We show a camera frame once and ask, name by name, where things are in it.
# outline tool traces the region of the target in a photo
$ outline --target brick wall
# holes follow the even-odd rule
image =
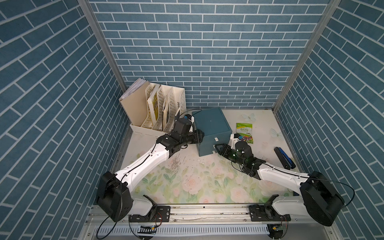
[[[342,0],[278,110],[304,170],[356,189],[336,220],[344,239],[383,239],[383,12],[381,0]]]
[[[187,106],[271,108],[329,0],[91,0],[130,86],[186,90]]]
[[[76,0],[0,1],[0,239],[73,239],[128,125]]]

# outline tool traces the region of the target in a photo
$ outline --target folder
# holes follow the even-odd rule
[[[128,115],[132,125],[141,126],[147,117],[147,99],[145,96],[145,90],[148,87],[149,82],[146,81],[136,91],[125,97],[119,99],[120,104],[124,108],[124,111]]]

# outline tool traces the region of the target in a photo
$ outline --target green snack bag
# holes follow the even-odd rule
[[[242,141],[253,143],[252,123],[236,123],[236,133],[243,137]]]

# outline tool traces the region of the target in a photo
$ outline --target black motor housing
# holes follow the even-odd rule
[[[127,183],[121,183],[113,173],[106,172],[100,177],[96,203],[114,222],[117,222],[128,214],[133,201]]]
[[[309,215],[324,226],[331,226],[344,205],[344,199],[323,174],[313,171],[300,192]]]

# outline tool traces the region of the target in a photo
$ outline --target floor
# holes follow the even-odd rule
[[[223,113],[233,133],[236,123],[253,124],[254,144],[249,145],[255,157],[282,167],[273,151],[274,147],[281,147],[292,158],[271,110],[223,110]],[[156,137],[133,134],[122,168],[144,154],[155,140]],[[192,144],[155,167],[135,188],[134,194],[148,195],[159,204],[193,204],[260,203],[273,194],[288,196],[292,192],[235,170],[229,160],[218,154],[199,157]]]

